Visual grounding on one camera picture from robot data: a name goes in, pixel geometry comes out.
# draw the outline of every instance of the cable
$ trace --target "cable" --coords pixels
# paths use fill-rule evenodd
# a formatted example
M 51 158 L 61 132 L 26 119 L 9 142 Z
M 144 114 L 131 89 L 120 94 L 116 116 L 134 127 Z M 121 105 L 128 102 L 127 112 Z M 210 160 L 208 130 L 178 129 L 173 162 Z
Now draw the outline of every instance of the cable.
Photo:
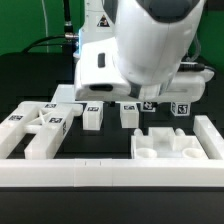
M 211 66 L 205 66 L 205 69 L 208 69 L 208 70 L 210 70 L 210 71 L 212 71 L 212 72 L 214 72 L 214 73 L 217 72 L 216 69 L 213 68 L 213 67 L 211 67 Z
M 179 72 L 201 72 L 204 71 L 205 69 L 208 69 L 210 71 L 213 71 L 216 73 L 216 70 L 210 66 L 205 66 L 202 63 L 183 63 L 180 64 L 180 67 L 178 69 Z
M 64 5 L 64 19 L 65 19 L 64 31 L 65 33 L 67 32 L 73 33 L 69 0 L 63 0 L 63 5 Z
M 43 13 L 44 13 L 44 21 L 45 21 L 45 33 L 46 37 L 49 36 L 49 28 L 48 28 L 48 18 L 47 18 L 47 10 L 46 10 L 46 4 L 45 0 L 41 0 Z
M 195 45 L 195 53 L 192 57 L 188 56 L 186 58 L 186 61 L 187 62 L 194 62 L 198 59 L 198 57 L 200 56 L 201 54 L 201 44 L 200 44 L 200 41 L 198 39 L 198 34 L 196 33 L 195 36 L 194 36 L 194 45 Z
M 57 36 L 49 36 L 49 37 L 44 37 L 40 40 L 37 40 L 35 42 L 33 42 L 32 44 L 30 44 L 28 47 L 24 48 L 22 50 L 22 53 L 28 53 L 29 50 L 33 47 L 35 47 L 36 45 L 38 45 L 39 43 L 42 43 L 42 42 L 45 42 L 45 41 L 48 41 L 48 40 L 54 40 L 54 39 L 64 39 L 65 36 L 64 35 L 57 35 Z
M 48 47 L 51 47 L 51 46 L 63 46 L 63 45 L 67 45 L 68 43 L 58 43 L 58 44 L 37 44 L 37 45 L 34 45 L 32 48 L 34 48 L 34 47 L 46 47 L 46 46 L 48 46 Z

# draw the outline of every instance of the black and white marker sticker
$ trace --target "black and white marker sticker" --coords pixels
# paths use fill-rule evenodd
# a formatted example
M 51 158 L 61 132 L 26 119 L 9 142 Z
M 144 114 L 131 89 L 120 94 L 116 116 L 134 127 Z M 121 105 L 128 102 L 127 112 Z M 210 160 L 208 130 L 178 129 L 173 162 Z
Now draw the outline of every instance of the black and white marker sticker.
M 125 110 L 135 110 L 135 106 L 132 106 L 132 105 L 126 105 L 126 106 L 124 106 L 124 109 L 125 109 Z
M 153 110 L 154 104 L 152 102 L 144 102 L 143 110 Z
M 188 112 L 188 105 L 178 105 L 178 110 L 177 110 L 177 113 L 178 114 L 187 114 Z
M 54 118 L 54 117 L 52 117 L 50 119 L 49 123 L 59 124 L 59 123 L 61 123 L 62 120 L 63 120 L 63 118 Z
M 10 121 L 20 121 L 23 118 L 21 115 L 12 115 L 9 120 Z
M 65 135 L 65 133 L 66 133 L 66 121 L 63 124 L 63 135 Z
M 99 109 L 99 107 L 89 107 L 87 111 L 97 112 Z
M 47 104 L 45 108 L 55 108 L 57 104 Z

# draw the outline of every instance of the black table surface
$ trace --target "black table surface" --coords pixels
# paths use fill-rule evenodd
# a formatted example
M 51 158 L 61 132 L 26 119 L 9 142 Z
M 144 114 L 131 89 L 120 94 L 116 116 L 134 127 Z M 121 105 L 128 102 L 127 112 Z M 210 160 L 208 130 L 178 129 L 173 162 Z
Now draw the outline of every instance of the black table surface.
M 72 59 L 63 54 L 0 57 L 0 121 L 23 101 L 50 102 L 58 84 L 73 84 Z M 193 134 L 195 115 L 207 115 L 224 136 L 224 76 L 217 72 L 189 117 L 174 117 L 170 104 L 141 113 L 140 128 L 182 128 Z M 122 129 L 119 104 L 104 104 L 99 132 L 72 128 L 56 158 L 130 158 L 130 136 Z M 27 135 L 9 158 L 24 158 Z M 0 188 L 0 223 L 223 223 L 223 188 Z

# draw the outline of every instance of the round hole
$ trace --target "round hole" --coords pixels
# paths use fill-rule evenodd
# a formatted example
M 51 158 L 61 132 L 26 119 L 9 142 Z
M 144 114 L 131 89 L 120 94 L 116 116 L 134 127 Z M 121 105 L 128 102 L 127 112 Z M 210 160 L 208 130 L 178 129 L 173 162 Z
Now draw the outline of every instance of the round hole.
M 204 151 L 196 148 L 186 148 L 183 150 L 182 155 L 184 158 L 200 159 L 204 157 Z
M 139 148 L 136 150 L 136 159 L 153 159 L 157 157 L 157 152 L 150 148 Z

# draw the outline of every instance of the warning label sticker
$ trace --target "warning label sticker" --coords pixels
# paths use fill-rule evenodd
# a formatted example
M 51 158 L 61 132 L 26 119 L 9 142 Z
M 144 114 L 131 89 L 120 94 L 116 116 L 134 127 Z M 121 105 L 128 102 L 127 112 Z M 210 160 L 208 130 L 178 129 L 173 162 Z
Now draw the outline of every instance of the warning label sticker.
M 105 15 L 102 16 L 101 20 L 97 24 L 98 27 L 110 27 L 109 22 Z

